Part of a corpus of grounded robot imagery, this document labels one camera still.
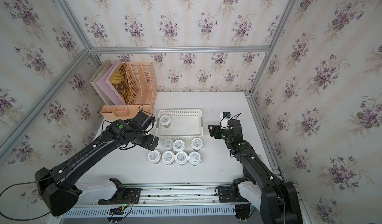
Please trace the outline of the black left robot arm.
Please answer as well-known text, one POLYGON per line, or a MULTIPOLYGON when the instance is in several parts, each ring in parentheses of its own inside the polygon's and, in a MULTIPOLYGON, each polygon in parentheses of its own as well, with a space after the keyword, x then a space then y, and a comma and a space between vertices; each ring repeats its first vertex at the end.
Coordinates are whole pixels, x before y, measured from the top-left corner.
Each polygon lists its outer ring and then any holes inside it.
POLYGON ((109 153, 129 143, 155 150, 159 138, 148 131, 148 127, 154 125, 152 116, 116 120, 73 157, 51 169, 43 167, 38 170, 34 175, 37 190, 51 215, 63 215, 76 205, 83 193, 76 187, 76 182, 109 153))

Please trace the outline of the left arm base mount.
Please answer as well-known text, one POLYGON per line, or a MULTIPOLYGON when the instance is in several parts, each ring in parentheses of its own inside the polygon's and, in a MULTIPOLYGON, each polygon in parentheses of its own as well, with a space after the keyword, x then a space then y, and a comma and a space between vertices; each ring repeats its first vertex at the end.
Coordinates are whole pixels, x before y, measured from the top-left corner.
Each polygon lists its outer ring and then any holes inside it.
POLYGON ((109 199, 101 199, 99 205, 117 205, 117 204, 138 204, 141 190, 140 188, 126 188, 117 178, 110 178, 109 181, 115 186, 116 191, 109 199))

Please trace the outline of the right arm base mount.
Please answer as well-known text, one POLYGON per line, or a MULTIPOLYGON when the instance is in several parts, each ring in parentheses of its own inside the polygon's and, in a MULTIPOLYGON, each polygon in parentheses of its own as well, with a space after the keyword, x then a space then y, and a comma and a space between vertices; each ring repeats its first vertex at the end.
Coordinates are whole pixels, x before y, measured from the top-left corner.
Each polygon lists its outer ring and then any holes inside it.
POLYGON ((217 186, 215 192, 219 197, 220 203, 248 203, 249 201, 241 197, 239 193, 239 184, 250 179, 246 177, 234 179, 230 186, 217 186))

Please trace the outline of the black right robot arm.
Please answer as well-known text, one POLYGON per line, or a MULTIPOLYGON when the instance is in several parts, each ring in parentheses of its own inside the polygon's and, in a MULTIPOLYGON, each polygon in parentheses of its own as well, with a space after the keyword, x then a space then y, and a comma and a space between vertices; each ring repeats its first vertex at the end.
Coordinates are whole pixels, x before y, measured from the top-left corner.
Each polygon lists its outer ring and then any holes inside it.
POLYGON ((238 195, 249 201, 260 212, 265 224, 302 224, 303 218, 297 190, 291 182, 277 177, 256 154, 242 134, 239 120, 230 119, 227 127, 211 124, 210 136, 224 140, 230 154, 249 174, 236 179, 233 186, 238 195))

